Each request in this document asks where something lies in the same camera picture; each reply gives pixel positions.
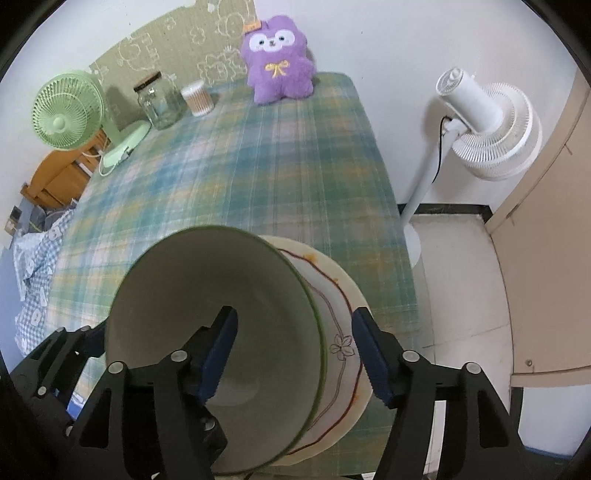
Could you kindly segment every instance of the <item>metal screw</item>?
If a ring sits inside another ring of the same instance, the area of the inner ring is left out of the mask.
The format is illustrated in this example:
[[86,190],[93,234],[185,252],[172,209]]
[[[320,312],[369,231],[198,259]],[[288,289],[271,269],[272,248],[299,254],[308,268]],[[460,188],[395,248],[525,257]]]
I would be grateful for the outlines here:
[[480,368],[480,365],[474,362],[468,362],[466,364],[466,370],[468,370],[471,374],[474,375],[478,375],[480,372],[482,372],[482,368]]
[[414,350],[405,350],[402,353],[402,358],[404,358],[407,362],[418,362],[421,356],[415,352]]
[[170,354],[170,359],[173,362],[184,362],[187,359],[188,355],[187,352],[184,350],[177,350]]
[[209,430],[212,430],[216,425],[216,419],[214,418],[209,418],[207,420],[205,420],[205,424],[203,425],[203,430],[205,430],[206,432],[209,432]]
[[109,373],[118,374],[123,370],[123,364],[121,362],[113,362],[109,365]]

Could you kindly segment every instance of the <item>wooden door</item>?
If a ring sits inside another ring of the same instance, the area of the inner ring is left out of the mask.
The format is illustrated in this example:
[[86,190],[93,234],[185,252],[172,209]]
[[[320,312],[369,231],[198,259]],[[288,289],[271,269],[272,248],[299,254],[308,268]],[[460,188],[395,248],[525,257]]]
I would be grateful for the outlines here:
[[591,100],[557,159],[491,235],[519,374],[591,365]]

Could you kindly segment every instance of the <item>white fan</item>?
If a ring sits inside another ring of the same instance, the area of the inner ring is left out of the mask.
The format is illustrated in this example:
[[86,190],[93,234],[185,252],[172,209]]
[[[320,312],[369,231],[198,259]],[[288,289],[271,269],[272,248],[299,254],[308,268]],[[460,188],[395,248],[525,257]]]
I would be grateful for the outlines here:
[[451,149],[473,175],[496,181],[528,169],[542,146],[540,119],[517,87],[491,83],[482,88],[473,77],[455,67],[439,77],[436,90],[456,117],[442,123],[439,151],[402,212],[413,266],[420,258],[421,244],[409,221]]

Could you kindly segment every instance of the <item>green-rimmed bowl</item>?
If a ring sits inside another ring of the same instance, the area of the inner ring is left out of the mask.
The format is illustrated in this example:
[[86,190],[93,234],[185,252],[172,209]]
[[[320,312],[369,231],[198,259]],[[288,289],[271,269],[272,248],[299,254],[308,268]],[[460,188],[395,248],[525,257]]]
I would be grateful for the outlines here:
[[213,464],[227,475],[287,453],[307,430],[325,375],[322,320],[299,273],[263,239],[225,226],[175,233],[125,276],[106,332],[107,363],[159,362],[181,348],[223,305],[238,335],[207,402],[228,438]]

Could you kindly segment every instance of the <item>yellow bow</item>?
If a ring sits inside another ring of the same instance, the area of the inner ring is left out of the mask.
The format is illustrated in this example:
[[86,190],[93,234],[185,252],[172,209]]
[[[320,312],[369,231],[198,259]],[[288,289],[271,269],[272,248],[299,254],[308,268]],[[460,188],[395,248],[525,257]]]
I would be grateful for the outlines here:
[[277,75],[283,75],[286,77],[287,74],[281,69],[286,69],[289,65],[290,63],[287,60],[282,60],[279,63],[267,63],[267,65],[265,65],[265,70],[268,72],[274,70],[273,77],[271,78],[275,78]]

